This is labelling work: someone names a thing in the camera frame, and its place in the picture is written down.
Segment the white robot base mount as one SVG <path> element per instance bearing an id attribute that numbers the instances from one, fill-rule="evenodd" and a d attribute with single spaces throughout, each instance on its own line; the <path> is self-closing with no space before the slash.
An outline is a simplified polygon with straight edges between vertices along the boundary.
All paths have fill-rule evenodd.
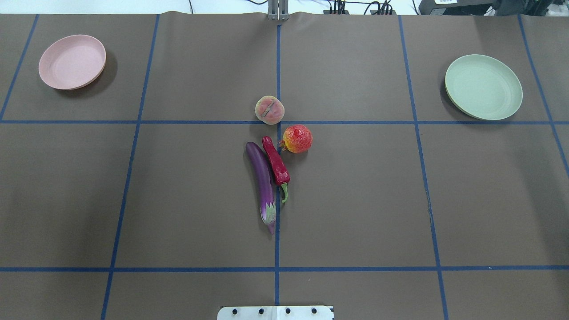
<path id="1" fill-rule="evenodd" d="M 333 320 L 332 306 L 228 306 L 220 308 L 218 320 Z"/>

